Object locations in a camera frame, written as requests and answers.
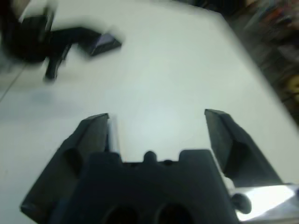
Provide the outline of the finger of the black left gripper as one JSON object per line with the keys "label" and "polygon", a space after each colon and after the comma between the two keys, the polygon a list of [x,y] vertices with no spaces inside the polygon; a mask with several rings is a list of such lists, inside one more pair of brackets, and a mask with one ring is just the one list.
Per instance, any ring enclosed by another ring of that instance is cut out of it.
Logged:
{"label": "finger of the black left gripper", "polygon": [[71,27],[51,31],[50,43],[52,45],[70,45],[95,41],[100,33],[86,27]]}

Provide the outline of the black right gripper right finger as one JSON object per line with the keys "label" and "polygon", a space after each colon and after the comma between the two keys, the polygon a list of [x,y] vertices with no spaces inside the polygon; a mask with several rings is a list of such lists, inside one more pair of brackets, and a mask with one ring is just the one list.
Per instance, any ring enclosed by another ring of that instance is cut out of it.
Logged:
{"label": "black right gripper right finger", "polygon": [[222,173],[236,187],[282,185],[251,136],[226,112],[206,109],[211,148]]}

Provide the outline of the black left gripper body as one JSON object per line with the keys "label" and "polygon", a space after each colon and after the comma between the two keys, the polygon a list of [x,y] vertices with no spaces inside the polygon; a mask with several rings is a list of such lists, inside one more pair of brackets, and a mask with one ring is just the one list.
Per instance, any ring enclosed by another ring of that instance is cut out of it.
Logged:
{"label": "black left gripper body", "polygon": [[57,79],[58,69],[70,49],[70,30],[58,29],[44,33],[24,26],[14,15],[0,16],[0,33],[8,53],[25,63],[49,60],[45,78]]}

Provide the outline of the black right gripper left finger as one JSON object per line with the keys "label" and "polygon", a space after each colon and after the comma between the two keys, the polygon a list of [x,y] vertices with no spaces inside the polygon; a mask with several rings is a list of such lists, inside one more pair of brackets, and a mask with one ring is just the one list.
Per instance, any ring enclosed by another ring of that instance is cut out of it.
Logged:
{"label": "black right gripper left finger", "polygon": [[49,217],[68,199],[79,180],[84,163],[92,153],[104,152],[108,140],[107,113],[82,120],[54,153],[20,205],[28,217]]}

